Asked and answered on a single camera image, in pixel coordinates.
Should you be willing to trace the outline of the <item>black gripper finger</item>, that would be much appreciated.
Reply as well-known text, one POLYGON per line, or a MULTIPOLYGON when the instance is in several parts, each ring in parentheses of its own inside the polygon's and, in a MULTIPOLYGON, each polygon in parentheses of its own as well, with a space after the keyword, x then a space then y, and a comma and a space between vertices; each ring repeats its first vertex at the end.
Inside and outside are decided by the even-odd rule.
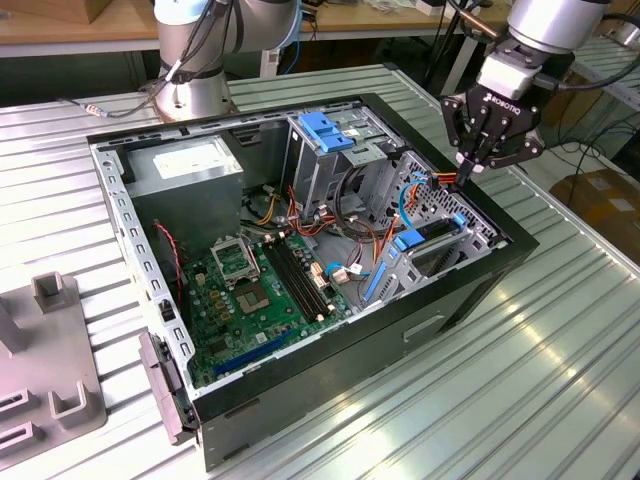
POLYGON ((463 183, 487 168, 500 169, 540 156, 544 144, 537 130, 539 123, 539 111, 519 115, 469 112, 468 131, 463 136, 463 183))
POLYGON ((454 184, 463 186, 471 176, 473 163, 470 160, 469 133, 464 118, 465 98, 463 95, 447 96, 441 99, 441 112, 446 133, 451 146, 456 148, 455 159, 458 169, 454 184))

